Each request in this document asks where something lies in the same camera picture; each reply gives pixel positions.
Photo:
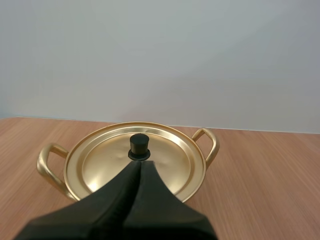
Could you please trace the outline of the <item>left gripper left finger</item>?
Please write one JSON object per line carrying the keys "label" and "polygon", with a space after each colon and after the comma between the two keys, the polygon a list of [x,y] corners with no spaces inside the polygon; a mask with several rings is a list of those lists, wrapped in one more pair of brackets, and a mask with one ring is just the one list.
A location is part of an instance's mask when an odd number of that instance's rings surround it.
{"label": "left gripper left finger", "polygon": [[132,162],[96,192],[37,217],[17,240],[105,240],[121,232],[140,185],[141,163]]}

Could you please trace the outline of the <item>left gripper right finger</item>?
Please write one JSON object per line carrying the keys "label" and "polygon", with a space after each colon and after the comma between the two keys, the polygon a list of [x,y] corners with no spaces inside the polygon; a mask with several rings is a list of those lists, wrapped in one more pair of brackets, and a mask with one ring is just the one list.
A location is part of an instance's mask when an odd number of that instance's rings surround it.
{"label": "left gripper right finger", "polygon": [[208,218],[166,187],[155,164],[141,164],[136,197],[123,223],[126,240],[215,240]]}

